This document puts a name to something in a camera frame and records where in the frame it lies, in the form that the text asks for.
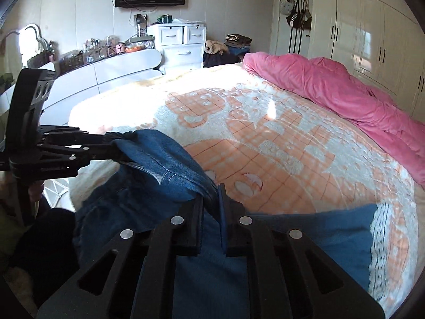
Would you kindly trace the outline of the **orange white plaid blanket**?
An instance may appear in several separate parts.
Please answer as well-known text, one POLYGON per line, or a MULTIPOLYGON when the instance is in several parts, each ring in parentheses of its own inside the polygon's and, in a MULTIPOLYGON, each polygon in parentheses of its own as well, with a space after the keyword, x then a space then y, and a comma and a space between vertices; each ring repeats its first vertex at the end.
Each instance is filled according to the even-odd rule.
POLYGON ((419 273, 416 184, 362 131, 241 65, 102 84, 70 113, 93 134, 156 129, 249 210, 306 214, 375 203, 367 288, 386 315, 419 273))

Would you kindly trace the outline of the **bags hanging on door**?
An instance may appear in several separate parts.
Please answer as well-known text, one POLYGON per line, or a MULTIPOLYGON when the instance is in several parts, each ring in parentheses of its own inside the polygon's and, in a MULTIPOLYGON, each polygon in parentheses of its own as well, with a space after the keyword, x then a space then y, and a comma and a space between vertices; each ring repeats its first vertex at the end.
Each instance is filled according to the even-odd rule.
POLYGON ((309 0, 285 0, 280 4, 280 14, 284 15, 287 24, 297 30, 309 30, 312 24, 312 14, 309 0))

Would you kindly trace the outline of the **white drawer chest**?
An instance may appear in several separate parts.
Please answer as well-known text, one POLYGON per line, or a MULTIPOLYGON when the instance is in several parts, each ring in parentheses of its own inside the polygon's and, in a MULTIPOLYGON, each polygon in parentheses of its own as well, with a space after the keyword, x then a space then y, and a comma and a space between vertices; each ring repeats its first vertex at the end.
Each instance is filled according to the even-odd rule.
POLYGON ((176 71, 203 67, 207 27, 201 23, 154 24, 147 28, 154 37, 155 49, 162 55, 159 71, 176 71))

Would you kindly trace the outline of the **pink duvet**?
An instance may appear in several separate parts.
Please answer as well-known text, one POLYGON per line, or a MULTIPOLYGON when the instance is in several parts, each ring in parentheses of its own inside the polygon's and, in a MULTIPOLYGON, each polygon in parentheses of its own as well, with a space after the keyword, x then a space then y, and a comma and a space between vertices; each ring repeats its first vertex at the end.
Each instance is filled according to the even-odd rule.
POLYGON ((328 58, 298 54, 244 56, 244 68, 281 89, 309 99, 356 125, 424 184, 424 123, 400 110, 390 95, 328 58))

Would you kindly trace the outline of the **white curved dresser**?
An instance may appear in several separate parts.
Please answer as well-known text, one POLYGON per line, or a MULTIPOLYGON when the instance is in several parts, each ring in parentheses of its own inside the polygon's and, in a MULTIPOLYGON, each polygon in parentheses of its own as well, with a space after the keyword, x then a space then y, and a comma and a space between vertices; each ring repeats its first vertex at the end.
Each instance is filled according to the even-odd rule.
POLYGON ((59 76, 43 104, 42 125, 67 125, 79 102, 120 85, 160 76, 162 54, 154 49, 107 58, 59 76))

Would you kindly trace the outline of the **blue denim pants lace hem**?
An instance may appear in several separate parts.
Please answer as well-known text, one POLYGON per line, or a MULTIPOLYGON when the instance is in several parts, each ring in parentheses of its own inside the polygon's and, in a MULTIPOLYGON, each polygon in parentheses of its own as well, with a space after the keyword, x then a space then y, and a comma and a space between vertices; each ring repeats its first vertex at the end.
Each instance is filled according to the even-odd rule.
MULTIPOLYGON (((250 318, 246 259, 223 252, 218 185, 179 143, 158 130, 104 135, 103 145, 118 147, 127 160, 118 162, 118 172, 76 212, 74 245, 81 267, 123 230, 152 230, 176 215, 182 203, 201 196, 202 245, 197 256, 176 259, 172 318, 250 318)), ((301 230, 368 292, 377 205, 309 215, 247 212, 279 232, 301 230)))

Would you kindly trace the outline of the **pile of folded clothes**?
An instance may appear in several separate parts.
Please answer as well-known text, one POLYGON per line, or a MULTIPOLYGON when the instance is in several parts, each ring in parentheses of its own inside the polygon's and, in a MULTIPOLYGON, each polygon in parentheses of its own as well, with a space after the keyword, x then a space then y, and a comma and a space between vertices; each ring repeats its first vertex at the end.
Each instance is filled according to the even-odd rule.
POLYGON ((251 50, 252 39, 237 33, 226 36, 225 42, 206 40, 203 67, 211 68, 227 64, 238 64, 251 50))

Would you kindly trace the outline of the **white built-in wardrobe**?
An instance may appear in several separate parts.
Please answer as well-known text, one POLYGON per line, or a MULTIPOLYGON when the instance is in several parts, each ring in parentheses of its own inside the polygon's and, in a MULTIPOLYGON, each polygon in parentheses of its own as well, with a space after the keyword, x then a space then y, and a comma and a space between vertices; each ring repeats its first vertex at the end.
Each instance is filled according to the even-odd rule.
POLYGON ((424 120, 424 31, 404 0, 313 0, 308 55, 343 64, 424 120))

